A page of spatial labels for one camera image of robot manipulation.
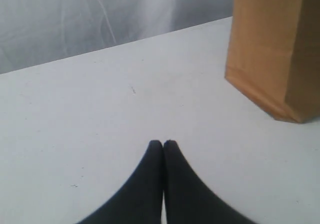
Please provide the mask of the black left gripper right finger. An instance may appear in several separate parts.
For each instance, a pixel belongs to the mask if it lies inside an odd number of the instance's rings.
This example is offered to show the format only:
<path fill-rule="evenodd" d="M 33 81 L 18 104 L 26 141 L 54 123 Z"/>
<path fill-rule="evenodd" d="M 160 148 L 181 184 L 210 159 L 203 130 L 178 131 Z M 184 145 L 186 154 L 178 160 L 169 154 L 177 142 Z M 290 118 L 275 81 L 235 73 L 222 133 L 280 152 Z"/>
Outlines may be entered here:
<path fill-rule="evenodd" d="M 163 145 L 167 223 L 254 223 L 215 195 L 193 171 L 174 140 Z"/>

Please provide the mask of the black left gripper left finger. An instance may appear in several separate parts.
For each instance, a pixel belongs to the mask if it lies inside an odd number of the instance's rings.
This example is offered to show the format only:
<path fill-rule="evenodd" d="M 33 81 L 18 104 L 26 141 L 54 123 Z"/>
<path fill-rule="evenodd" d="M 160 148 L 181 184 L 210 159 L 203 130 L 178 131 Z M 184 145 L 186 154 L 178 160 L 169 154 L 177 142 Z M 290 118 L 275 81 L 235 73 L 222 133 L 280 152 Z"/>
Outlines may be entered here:
<path fill-rule="evenodd" d="M 158 140 L 145 154 L 125 184 L 80 223 L 161 223 L 164 152 Z"/>

